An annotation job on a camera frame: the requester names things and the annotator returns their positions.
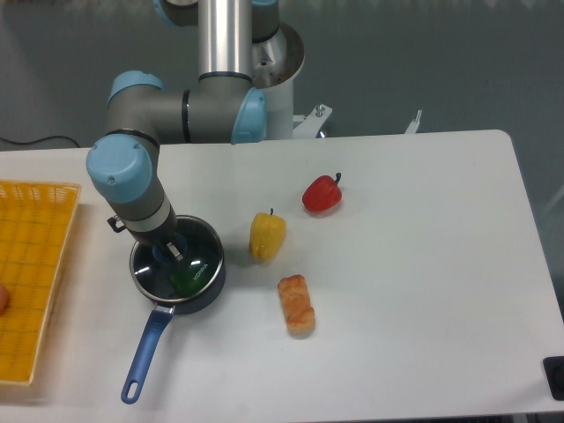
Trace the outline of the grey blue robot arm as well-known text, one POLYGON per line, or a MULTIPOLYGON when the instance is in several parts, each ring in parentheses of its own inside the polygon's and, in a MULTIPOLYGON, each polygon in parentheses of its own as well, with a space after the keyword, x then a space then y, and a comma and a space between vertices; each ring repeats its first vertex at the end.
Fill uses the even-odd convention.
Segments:
POLYGON ((252 48, 279 29, 276 1, 157 1, 174 26, 198 30, 198 86, 166 92, 159 78, 134 70, 119 75, 108 97, 107 133, 87 154, 94 187, 115 212, 116 232, 181 261, 177 218, 158 177, 164 141, 231 145, 267 135, 266 95, 252 78, 252 48))

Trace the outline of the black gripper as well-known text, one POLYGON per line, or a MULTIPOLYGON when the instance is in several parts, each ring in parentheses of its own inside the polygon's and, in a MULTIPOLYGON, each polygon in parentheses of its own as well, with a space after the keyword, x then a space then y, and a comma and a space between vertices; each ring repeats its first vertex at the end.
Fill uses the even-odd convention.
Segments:
POLYGON ((151 216, 149 219, 126 220, 125 225, 119 216, 114 215, 107 219, 107 223, 115 233, 120 233, 127 228, 131 236, 142 245, 155 246, 160 249, 167 246, 167 250, 176 261, 183 260, 182 253, 172 243, 177 228, 175 215, 167 215, 165 219, 151 216))

